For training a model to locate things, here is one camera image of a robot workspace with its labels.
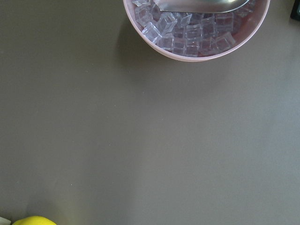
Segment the metal ice scoop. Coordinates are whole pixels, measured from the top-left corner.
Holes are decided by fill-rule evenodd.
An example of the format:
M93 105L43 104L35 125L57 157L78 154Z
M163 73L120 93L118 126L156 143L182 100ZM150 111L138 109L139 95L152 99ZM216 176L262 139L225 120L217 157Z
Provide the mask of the metal ice scoop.
M236 10L248 0L155 0L163 12L226 13Z

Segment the pink ice bowl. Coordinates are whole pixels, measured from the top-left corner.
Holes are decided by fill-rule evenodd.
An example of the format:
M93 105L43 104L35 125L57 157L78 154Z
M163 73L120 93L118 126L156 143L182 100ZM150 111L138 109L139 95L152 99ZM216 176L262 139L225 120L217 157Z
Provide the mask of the pink ice bowl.
M156 52L160 53L161 55L177 60L182 62L202 62L202 61L208 61L217 59L220 57L223 57L225 55L228 55L240 47L242 47L246 42L248 42L251 37L258 31L261 24L263 23L266 14L268 12L270 1L269 0L260 0L255 4L255 10L252 14L244 18L244 22L242 23L240 27L240 31L233 35L233 38L236 41L236 45L229 49L228 51L222 52L220 54L207 56L207 57L186 57L181 55L176 55L171 52L168 52L166 50L163 50L159 48L154 43L150 42L143 34L142 34L142 27L136 23L135 20L135 7L132 1L125 0L123 1L125 11L127 13L127 17L129 21L131 22L133 28L136 30L136 33L144 40L145 43L147 43L152 49L154 49Z

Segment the yellow lemon near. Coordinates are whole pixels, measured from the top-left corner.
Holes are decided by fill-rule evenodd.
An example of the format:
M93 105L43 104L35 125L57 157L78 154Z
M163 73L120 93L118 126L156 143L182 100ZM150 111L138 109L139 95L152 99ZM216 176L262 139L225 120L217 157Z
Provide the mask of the yellow lemon near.
M26 218L19 219L15 221L12 225L57 225L55 222L51 221L42 216L30 216Z

